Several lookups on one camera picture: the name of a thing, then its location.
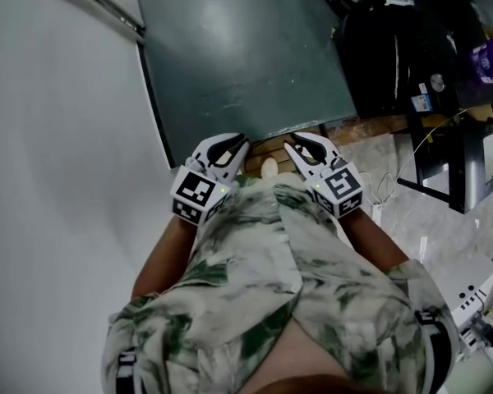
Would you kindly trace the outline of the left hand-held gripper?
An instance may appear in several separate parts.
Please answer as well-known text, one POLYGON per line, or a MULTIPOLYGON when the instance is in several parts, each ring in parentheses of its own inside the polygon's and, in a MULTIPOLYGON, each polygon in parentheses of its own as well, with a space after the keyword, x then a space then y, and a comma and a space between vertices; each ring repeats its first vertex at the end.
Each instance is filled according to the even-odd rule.
POLYGON ((207 223, 231 192, 231 184, 221 180, 235 179, 249 149, 243 133, 223 133, 202 140, 174 179, 170 190, 173 214, 193 225, 207 223), (213 166, 213 171, 205 166, 213 166))

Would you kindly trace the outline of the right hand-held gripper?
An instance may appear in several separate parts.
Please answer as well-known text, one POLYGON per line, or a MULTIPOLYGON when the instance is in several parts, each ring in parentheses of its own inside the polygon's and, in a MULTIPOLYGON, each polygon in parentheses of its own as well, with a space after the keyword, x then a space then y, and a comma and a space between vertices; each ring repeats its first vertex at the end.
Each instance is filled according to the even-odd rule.
POLYGON ((354 163, 338 158, 332 141, 311 132, 292 132, 284 148, 305 178, 312 200, 336 219, 362 205, 363 184, 354 163))

